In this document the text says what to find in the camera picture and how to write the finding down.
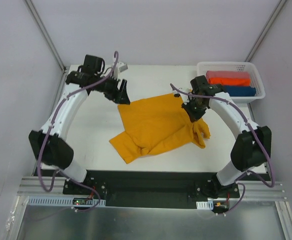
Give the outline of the yellow t shirt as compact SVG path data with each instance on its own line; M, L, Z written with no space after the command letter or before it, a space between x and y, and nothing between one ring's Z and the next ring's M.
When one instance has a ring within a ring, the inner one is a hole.
M211 137L209 126L203 119L191 122L182 103L169 93L119 105L124 131L110 139L110 144L126 164L188 143L204 149L205 140Z

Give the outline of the white plastic basket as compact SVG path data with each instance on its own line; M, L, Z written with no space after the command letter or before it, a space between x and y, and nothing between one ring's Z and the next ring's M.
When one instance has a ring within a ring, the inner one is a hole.
M207 71L233 71L248 72L250 75L250 86L256 89L254 96L232 96L236 104L249 104L266 96L261 76L253 63L238 61L202 61L196 65L198 76L205 75Z

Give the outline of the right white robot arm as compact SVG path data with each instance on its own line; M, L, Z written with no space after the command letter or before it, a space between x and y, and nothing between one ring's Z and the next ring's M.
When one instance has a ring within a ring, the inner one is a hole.
M228 164L218 171L211 184L211 192L223 197L229 186L252 169L269 164L271 160L272 131L267 126L259 126L249 119L232 100L221 84L208 83L204 75L190 82L191 88L179 88L175 92L182 98L181 107L191 122L199 121L206 110L214 111L230 129L235 138Z

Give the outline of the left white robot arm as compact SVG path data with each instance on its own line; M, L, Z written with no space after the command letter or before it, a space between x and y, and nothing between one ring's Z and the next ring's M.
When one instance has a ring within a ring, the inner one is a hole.
M129 105L127 80L119 79L119 53L114 52L114 62L109 73L105 73L103 58L87 54L77 70L66 77L62 95L52 114L40 128L32 130L28 139L37 160L37 175L45 164L75 180L74 188L85 195L91 191L88 171L74 159L74 150L67 144L69 128L80 106L92 92L99 92L118 105Z

